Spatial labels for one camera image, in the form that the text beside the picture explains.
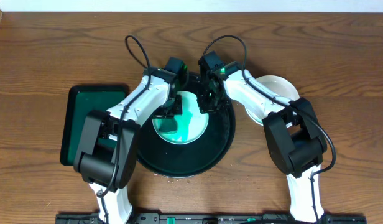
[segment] black bracket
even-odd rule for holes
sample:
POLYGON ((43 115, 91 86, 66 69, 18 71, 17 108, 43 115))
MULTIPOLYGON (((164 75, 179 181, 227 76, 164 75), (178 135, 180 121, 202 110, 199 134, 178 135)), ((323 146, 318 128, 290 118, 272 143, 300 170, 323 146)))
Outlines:
MULTIPOLYGON (((73 165, 85 182, 108 186, 114 170, 116 148, 100 144, 99 139, 107 139, 110 134, 116 136, 117 126, 118 119, 110 117, 106 111, 92 110, 88 113, 73 165)), ((124 188, 134 172, 140 128, 133 120, 122 124, 118 172, 110 191, 124 188)))
MULTIPOLYGON (((304 98, 291 101, 290 106, 310 115, 317 121, 310 102, 304 98)), ((323 162, 327 150, 324 135, 303 116, 295 116, 284 108, 263 119, 264 131, 270 156, 281 172, 298 178, 302 172, 323 162), (286 124, 300 125, 300 130, 290 135, 286 124)))
POLYGON ((367 224, 364 216, 323 215, 320 224, 367 224))
POLYGON ((236 62, 225 65, 215 51, 202 56, 200 66, 201 87, 197 94, 197 103, 201 113, 214 113, 231 104, 226 94, 223 81, 239 70, 236 62))
POLYGON ((183 60, 170 57, 164 69, 156 69, 153 74, 170 84, 167 102, 153 113, 155 118, 173 118, 182 114, 182 97, 177 94, 187 82, 187 66, 183 60))

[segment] black plate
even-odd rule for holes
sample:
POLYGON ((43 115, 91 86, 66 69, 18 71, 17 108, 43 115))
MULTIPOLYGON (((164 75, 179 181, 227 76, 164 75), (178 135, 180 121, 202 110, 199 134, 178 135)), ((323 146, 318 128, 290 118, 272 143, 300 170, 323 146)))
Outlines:
MULTIPOLYGON (((185 91, 197 94, 198 75, 190 74, 185 91)), ((209 114, 205 132, 188 144, 171 144, 155 131, 149 118, 139 136, 139 162, 157 174, 168 177, 190 177, 215 166, 228 151, 236 121, 233 107, 209 114)))

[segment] black cable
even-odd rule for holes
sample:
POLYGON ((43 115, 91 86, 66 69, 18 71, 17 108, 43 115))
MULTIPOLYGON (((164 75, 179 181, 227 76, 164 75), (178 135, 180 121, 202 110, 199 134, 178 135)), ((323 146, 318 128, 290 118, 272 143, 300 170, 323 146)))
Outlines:
POLYGON ((119 150, 120 150, 120 143, 121 143, 121 134, 122 134, 122 122, 124 120, 124 117, 125 117, 125 114, 127 112, 127 110, 129 109, 130 105, 135 102, 135 100, 141 96, 141 94, 143 94, 143 92, 145 92, 148 88, 149 88, 149 85, 150 85, 150 81, 151 81, 151 73, 150 73, 150 60, 146 54, 146 51, 144 50, 142 44, 136 39, 136 37, 134 37, 133 35, 127 35, 125 37, 125 45, 129 51, 129 53, 134 57, 134 59, 136 61, 138 61, 143 67, 147 68, 147 75, 149 76, 149 79, 147 81, 147 84, 146 86, 143 88, 142 91, 140 91, 133 99, 131 99, 129 101, 128 104, 124 105, 124 108, 122 109, 122 112, 121 112, 121 115, 120 115, 120 118, 119 118, 119 121, 118 121, 118 133, 117 133, 117 144, 116 144, 116 155, 115 155, 115 158, 114 158, 114 169, 113 169, 113 174, 111 176, 111 179, 110 179, 110 182, 106 188, 106 190, 104 192, 102 191, 99 191, 98 193, 96 193, 96 196, 98 198, 103 198, 111 189, 111 187, 114 185, 114 182, 116 180, 116 175, 117 175, 117 171, 118 171, 118 160, 119 160, 119 150), (141 48, 142 52, 143 52, 143 55, 146 59, 146 63, 147 63, 147 67, 145 65, 143 65, 135 56, 134 54, 132 53, 132 51, 130 50, 129 48, 129 45, 128 45, 128 38, 132 38, 135 40, 135 42, 138 44, 138 46, 141 48))
POLYGON ((314 176, 316 174, 321 174, 321 173, 324 173, 326 171, 329 171, 334 165, 335 165, 335 160, 336 160, 336 152, 335 152, 335 147, 334 147, 334 144, 331 140, 331 138, 329 137, 329 135, 326 133, 326 131, 315 121, 315 119, 313 119, 309 114, 306 114, 305 112, 303 111, 300 111, 296 108, 293 108, 292 106, 289 106, 289 105, 286 105, 282 102, 279 102, 276 100, 275 97, 271 97, 269 96, 267 93, 265 93, 264 91, 258 89, 256 86, 254 86, 250 81, 249 79, 246 77, 246 74, 244 73, 244 70, 246 69, 246 63, 247 63, 247 47, 244 43, 244 41, 242 41, 239 37, 235 36, 235 35, 223 35, 221 37, 218 37, 216 38, 215 40, 213 40, 208 46, 207 48, 204 50, 204 53, 203 55, 206 53, 206 51, 218 40, 220 39, 223 39, 223 38, 233 38, 233 39, 236 39, 238 41, 240 41, 240 43, 242 44, 242 46, 244 47, 244 60, 243 60, 243 63, 242 63, 242 70, 241 70, 241 73, 242 73, 242 77, 244 78, 244 80, 246 81, 246 83, 248 83, 248 85, 253 88, 255 91, 257 91, 258 93, 260 93, 261 95, 263 95, 264 97, 268 98, 269 100, 271 100, 273 103, 276 103, 280 106, 283 106, 284 108, 287 108, 288 110, 291 110, 293 111, 294 113, 302 116, 305 120, 311 122, 311 124, 313 124, 316 128, 318 128, 320 130, 321 133, 323 133, 325 139, 327 140, 328 142, 328 145, 330 145, 330 148, 331 148, 331 153, 332 153, 332 160, 331 160, 331 163, 328 165, 328 167, 325 167, 324 169, 321 169, 319 171, 316 171, 316 172, 312 172, 311 175, 310 175, 310 184, 311 184, 311 197, 312 197, 312 202, 313 202, 313 211, 315 213, 315 216, 316 216, 316 221, 317 223, 319 222, 319 218, 318 218, 318 215, 317 215, 317 210, 316 210, 316 200, 315 200, 315 189, 314 189, 314 176))
POLYGON ((102 208, 103 208, 103 211, 104 211, 104 222, 105 222, 105 224, 110 224, 110 222, 109 222, 109 213, 107 211, 106 203, 104 202, 104 198, 101 197, 100 200, 101 200, 102 208))
POLYGON ((135 41, 136 41, 136 43, 139 45, 139 47, 142 49, 142 51, 144 51, 143 50, 143 48, 141 47, 141 45, 140 45, 140 43, 139 43, 139 41, 137 41, 136 40, 136 37, 134 37, 133 35, 128 35, 128 36, 126 36, 125 37, 125 46, 127 47, 127 49, 128 49, 128 52, 129 52, 129 54, 137 61, 137 63, 139 63, 139 65, 142 65, 142 67, 144 67, 144 68, 147 68, 147 67, 149 67, 149 63, 147 63, 147 66, 146 65, 144 65, 135 55, 134 55, 134 53, 131 51, 131 49, 129 48, 129 44, 128 44, 128 38, 132 38, 132 39, 134 39, 135 41))

